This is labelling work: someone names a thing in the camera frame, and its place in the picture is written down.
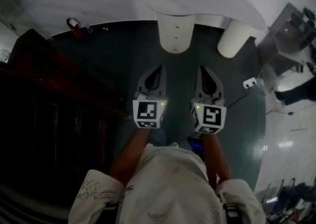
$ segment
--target dark wooden furniture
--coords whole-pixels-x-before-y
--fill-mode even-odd
[[[0,186],[71,206],[89,169],[109,171],[109,135],[126,116],[115,93],[28,31],[0,63]]]

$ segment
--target tiled floor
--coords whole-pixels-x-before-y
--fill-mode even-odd
[[[305,182],[311,185],[316,176],[316,105],[302,100],[283,107],[270,94],[272,87],[279,91],[290,90],[309,80],[312,74],[304,67],[302,74],[288,71],[286,77],[277,78],[267,65],[263,75],[267,115],[264,146],[260,151],[262,164],[255,187],[259,198],[272,181],[284,179],[284,184],[289,184],[295,178],[295,184]],[[290,111],[298,112],[289,116],[286,113]]]

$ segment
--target wall baseboard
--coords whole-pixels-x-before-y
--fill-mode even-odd
[[[104,23],[104,24],[96,24],[91,25],[92,29],[102,29],[102,28],[111,28],[111,27],[118,27],[118,26],[125,26],[125,27],[136,27],[140,24],[151,24],[151,25],[158,25],[158,22],[155,20],[138,20],[138,21],[121,21],[121,22],[112,22],[112,23]],[[207,25],[201,25],[201,24],[195,24],[194,29],[204,29],[204,30],[210,30],[210,31],[216,31],[223,33],[225,29],[218,28],[218,27],[212,27]],[[68,33],[71,32],[71,30],[67,32],[63,32],[57,35],[53,35],[52,38],[61,38],[64,35],[68,35]],[[249,38],[251,41],[255,41],[256,38],[251,36]]]

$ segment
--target cylindrical cabinet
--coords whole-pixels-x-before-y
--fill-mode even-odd
[[[252,34],[252,27],[233,19],[224,31],[217,49],[225,58],[233,58]]]
[[[191,43],[196,15],[169,16],[157,12],[160,44],[171,53],[187,50]]]

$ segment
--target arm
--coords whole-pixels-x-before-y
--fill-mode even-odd
[[[205,165],[209,184],[217,188],[216,174],[220,183],[232,178],[231,169],[224,156],[221,145],[215,134],[203,134],[205,149]]]
[[[124,187],[134,175],[151,129],[137,128],[112,164],[110,176]]]
[[[124,186],[112,177],[89,170],[69,213],[68,224],[94,224],[107,207],[118,204]]]

